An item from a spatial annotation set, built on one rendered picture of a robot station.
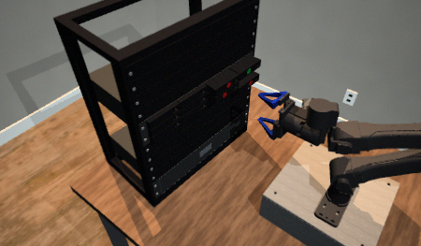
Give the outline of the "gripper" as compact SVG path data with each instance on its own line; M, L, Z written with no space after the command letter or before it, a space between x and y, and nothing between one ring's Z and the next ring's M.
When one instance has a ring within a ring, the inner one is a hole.
M283 104L283 109L280 109L278 113L279 120L271 120L268 118L259 117L257 120L261 123L269 138L275 140L276 138L282 138L286 133L290 133L296 137L299 137L299 132L302 129L302 123L305 124L305 120L289 113L296 102L290 99L290 93L288 92L278 92L278 93L260 93L258 95L266 104L268 104L272 109L275 109L277 106ZM277 99L270 100L266 96L277 97ZM273 124L273 130L270 130L265 122ZM284 129L286 131L284 131Z

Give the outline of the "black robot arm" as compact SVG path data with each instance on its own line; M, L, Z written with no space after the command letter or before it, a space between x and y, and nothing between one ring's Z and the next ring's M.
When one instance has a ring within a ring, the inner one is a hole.
M360 183L421 173L421 150L415 150L421 149L421 123L337 122L339 104L323 98L303 99L302 108L294 106L289 113L306 120L301 124L299 138L318 147L325 144L327 136L329 152L346 155L379 149L408 149L373 156L346 155L329 162L331 184L314 216L333 227L338 227L350 202L349 196L352 198L354 194L352 189Z

